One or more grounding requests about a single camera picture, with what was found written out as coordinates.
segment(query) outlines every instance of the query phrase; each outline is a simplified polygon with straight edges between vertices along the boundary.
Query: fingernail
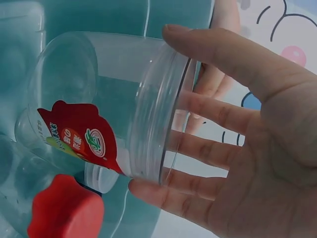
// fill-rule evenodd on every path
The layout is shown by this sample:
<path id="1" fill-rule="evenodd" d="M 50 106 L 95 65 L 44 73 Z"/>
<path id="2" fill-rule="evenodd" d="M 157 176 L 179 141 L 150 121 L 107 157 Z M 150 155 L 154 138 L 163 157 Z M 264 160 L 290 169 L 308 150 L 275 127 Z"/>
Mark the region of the fingernail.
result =
<path id="1" fill-rule="evenodd" d="M 174 31 L 174 32 L 185 32 L 185 31 L 190 31 L 191 29 L 185 26 L 180 26 L 180 25 L 174 25 L 174 24 L 168 24 L 165 26 L 167 30 L 169 31 Z"/>
<path id="2" fill-rule="evenodd" d="M 199 118 L 200 118 L 200 116 L 197 115 L 197 114 L 194 114 L 193 117 L 194 117 L 195 119 L 199 119 Z"/>

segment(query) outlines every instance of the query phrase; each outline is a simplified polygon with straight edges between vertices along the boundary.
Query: finger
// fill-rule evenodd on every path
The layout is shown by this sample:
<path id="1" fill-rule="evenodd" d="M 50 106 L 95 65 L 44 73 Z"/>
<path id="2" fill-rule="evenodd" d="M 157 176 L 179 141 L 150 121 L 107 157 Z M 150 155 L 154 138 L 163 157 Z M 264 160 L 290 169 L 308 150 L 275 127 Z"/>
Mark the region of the finger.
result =
<path id="1" fill-rule="evenodd" d="M 220 100 L 231 88 L 232 84 L 233 84 L 233 78 L 229 77 L 228 75 L 226 75 L 221 84 L 219 85 L 216 93 L 214 94 L 213 98 Z"/>
<path id="2" fill-rule="evenodd" d="M 187 219 L 204 228 L 208 227 L 213 201 L 187 195 L 174 189 L 132 180 L 131 193 L 137 198 L 166 212 Z"/>
<path id="3" fill-rule="evenodd" d="M 284 90 L 315 80 L 313 73 L 296 63 L 227 30 L 189 30 L 168 25 L 163 36 L 180 53 L 213 64 L 247 86 L 262 103 Z"/>
<path id="4" fill-rule="evenodd" d="M 232 83 L 233 79 L 226 75 L 212 98 L 221 99 L 224 94 L 231 88 Z M 190 114 L 190 116 L 188 117 L 185 132 L 188 134 L 194 134 L 197 129 L 204 123 L 204 120 L 205 119 L 203 117 L 197 114 Z"/>
<path id="5" fill-rule="evenodd" d="M 225 178 L 203 178 L 171 170 L 166 174 L 163 185 L 176 189 L 181 193 L 215 200 L 225 182 Z"/>
<path id="6" fill-rule="evenodd" d="M 185 133 L 194 134 L 197 129 L 204 123 L 204 118 L 197 114 L 190 114 L 187 120 Z"/>
<path id="7" fill-rule="evenodd" d="M 231 162 L 241 147 L 172 131 L 167 149 L 192 157 L 207 165 L 229 170 Z"/>
<path id="8" fill-rule="evenodd" d="M 250 120 L 260 117 L 258 111 L 234 106 L 195 93 L 183 94 L 178 107 L 210 119 L 218 125 L 242 135 L 245 135 Z"/>
<path id="9" fill-rule="evenodd" d="M 216 0 L 214 3 L 212 28 L 240 31 L 240 17 L 236 0 Z"/>
<path id="10" fill-rule="evenodd" d="M 215 2 L 211 28 L 224 28 L 236 33 L 240 31 L 236 0 L 217 0 Z M 224 78 L 224 73 L 213 65 L 202 67 L 202 71 L 204 74 L 199 78 L 194 92 L 213 96 Z"/>

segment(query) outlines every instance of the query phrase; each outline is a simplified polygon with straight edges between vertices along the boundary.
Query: cartoon illustration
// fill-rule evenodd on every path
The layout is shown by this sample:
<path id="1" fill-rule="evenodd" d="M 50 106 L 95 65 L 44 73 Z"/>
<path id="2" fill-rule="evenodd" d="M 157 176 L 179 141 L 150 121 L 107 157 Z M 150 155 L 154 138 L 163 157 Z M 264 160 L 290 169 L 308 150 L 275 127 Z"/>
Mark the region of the cartoon illustration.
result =
<path id="1" fill-rule="evenodd" d="M 237 0 L 240 4 L 241 35 L 255 41 L 286 59 L 317 73 L 317 24 L 291 10 L 299 9 L 287 0 Z M 260 110 L 261 103 L 252 93 L 243 97 L 241 106 Z M 236 144 L 243 145 L 238 135 Z"/>

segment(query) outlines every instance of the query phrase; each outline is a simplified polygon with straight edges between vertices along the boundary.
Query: pink circle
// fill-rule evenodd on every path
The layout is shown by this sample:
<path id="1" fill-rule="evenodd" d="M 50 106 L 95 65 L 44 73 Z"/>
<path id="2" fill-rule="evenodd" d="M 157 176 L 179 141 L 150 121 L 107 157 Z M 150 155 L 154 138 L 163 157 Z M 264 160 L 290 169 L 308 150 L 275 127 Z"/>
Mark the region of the pink circle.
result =
<path id="1" fill-rule="evenodd" d="M 288 60 L 299 64 L 302 67 L 306 65 L 306 54 L 298 46 L 288 46 L 283 49 L 281 56 L 287 58 Z"/>

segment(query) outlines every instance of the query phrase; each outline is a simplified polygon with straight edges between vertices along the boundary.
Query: plastic bottle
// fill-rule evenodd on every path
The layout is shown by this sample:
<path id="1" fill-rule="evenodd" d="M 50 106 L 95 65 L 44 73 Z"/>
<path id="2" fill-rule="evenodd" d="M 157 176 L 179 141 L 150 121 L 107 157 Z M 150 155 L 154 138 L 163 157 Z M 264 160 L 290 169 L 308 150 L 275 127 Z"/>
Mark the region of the plastic bottle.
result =
<path id="1" fill-rule="evenodd" d="M 101 197 L 74 177 L 0 136 L 0 211 L 23 237 L 96 238 Z"/>
<path id="2" fill-rule="evenodd" d="M 16 138 L 23 144 L 36 135 L 77 159 L 161 182 L 175 157 L 168 150 L 171 129 L 182 131 L 186 123 L 178 106 L 192 91 L 195 69 L 195 61 L 160 39 L 65 33 L 39 57 L 27 116 L 17 122 L 32 130 L 23 136 L 16 130 Z M 177 149 L 179 141 L 172 143 Z"/>

